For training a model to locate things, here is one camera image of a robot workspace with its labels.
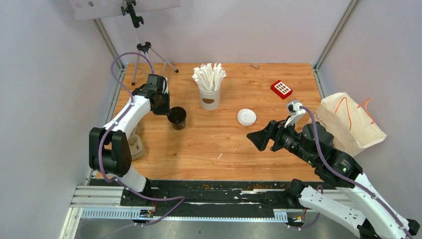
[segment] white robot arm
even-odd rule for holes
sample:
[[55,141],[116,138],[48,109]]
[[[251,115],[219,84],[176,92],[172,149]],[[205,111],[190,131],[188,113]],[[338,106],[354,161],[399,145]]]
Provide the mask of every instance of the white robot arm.
[[[90,167],[100,170],[98,150],[101,137],[110,129],[105,145],[111,143],[111,149],[102,150],[104,170],[137,192],[142,192],[147,179],[131,166],[132,156],[127,139],[139,121],[150,111],[155,115],[170,113],[170,97],[167,79],[159,75],[148,75],[147,83],[133,92],[133,103],[129,100],[119,114],[102,128],[94,127],[90,131]],[[130,110],[120,119],[130,106]]]
[[[361,166],[353,157],[334,148],[333,135],[317,122],[319,144],[327,164],[341,176],[368,188],[375,194],[375,197],[360,187],[341,179],[325,167],[316,150],[316,137],[312,124],[305,125],[302,132],[294,130],[294,124],[306,113],[301,106],[299,101],[289,102],[287,109],[290,116],[286,120],[272,120],[263,130],[249,133],[248,139],[260,151],[265,150],[268,141],[272,139],[274,145],[271,147],[271,151],[275,152],[285,148],[310,164],[315,168],[315,174],[320,179],[345,194],[357,209],[331,200],[297,179],[294,179],[285,190],[289,203],[314,209],[343,225],[362,239],[404,239],[407,236],[404,229],[411,235],[416,235],[420,227],[419,224],[415,220],[406,219],[395,212],[371,185]],[[377,200],[382,200],[404,226],[400,227],[390,212]]]

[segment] paper bag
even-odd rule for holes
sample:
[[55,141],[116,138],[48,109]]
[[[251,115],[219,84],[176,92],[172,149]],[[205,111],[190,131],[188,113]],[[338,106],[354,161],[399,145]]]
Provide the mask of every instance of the paper bag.
[[315,120],[334,135],[334,147],[355,156],[382,142],[387,135],[377,126],[366,107],[370,98],[356,103],[347,93],[330,95],[314,112]]

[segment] white wall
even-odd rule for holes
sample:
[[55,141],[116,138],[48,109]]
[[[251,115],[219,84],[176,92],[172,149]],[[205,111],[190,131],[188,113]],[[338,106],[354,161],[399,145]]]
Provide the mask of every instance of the white wall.
[[58,238],[106,120],[111,56],[67,0],[0,7],[0,238]]
[[356,159],[390,205],[419,223],[421,11],[422,1],[361,1],[321,70],[327,95],[372,98],[368,110],[387,138]]
[[[171,62],[315,63],[349,2],[181,0],[180,7],[142,13],[145,25],[138,31]],[[103,22],[119,53],[136,51],[128,15]]]

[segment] bag handle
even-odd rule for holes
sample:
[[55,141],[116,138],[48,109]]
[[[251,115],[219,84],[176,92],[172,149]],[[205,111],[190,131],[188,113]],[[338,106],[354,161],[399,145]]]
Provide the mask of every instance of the bag handle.
[[[340,103],[338,103],[338,106],[337,106],[337,108],[335,109],[335,111],[334,111],[334,114],[336,114],[337,113],[337,111],[338,111],[338,109],[340,108],[340,105],[341,105],[341,103],[343,102],[343,100],[346,100],[346,108],[347,108],[347,116],[349,117],[349,122],[350,122],[350,127],[349,127],[349,130],[351,130],[352,129],[352,118],[351,118],[351,116],[350,116],[350,111],[349,111],[349,102],[347,101],[347,97],[343,97],[341,100],[340,100]],[[364,103],[366,103],[365,104],[365,113],[369,116],[369,118],[371,118],[372,119],[372,122],[371,122],[371,124],[373,124],[374,122],[375,122],[375,120],[374,120],[374,118],[368,113],[368,110],[367,110],[367,106],[368,106],[368,103],[371,101],[371,98],[369,97],[368,99],[366,99],[364,102],[362,102],[360,105],[358,105],[358,108],[360,108]]]
[[366,112],[366,114],[369,116],[369,118],[371,118],[372,119],[372,122],[371,122],[371,124],[373,124],[373,123],[375,123],[375,120],[374,120],[374,118],[369,114],[369,112],[368,112],[368,109],[367,109],[367,106],[368,106],[368,103],[371,101],[371,98],[369,97],[369,98],[367,98],[364,102],[362,102],[360,105],[358,105],[358,108],[359,107],[361,107],[362,105],[363,105],[363,103],[366,103],[365,104],[365,112]]

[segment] cup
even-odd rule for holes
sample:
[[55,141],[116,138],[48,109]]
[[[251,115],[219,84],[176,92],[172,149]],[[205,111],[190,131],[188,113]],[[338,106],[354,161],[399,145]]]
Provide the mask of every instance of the cup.
[[186,126],[186,110],[182,107],[173,107],[167,119],[172,123],[173,128],[181,130]]
[[199,99],[201,107],[207,111],[213,111],[220,105],[220,88],[216,91],[208,92],[199,88]]
[[241,109],[237,113],[237,120],[241,125],[250,126],[256,121],[256,114],[250,109]]

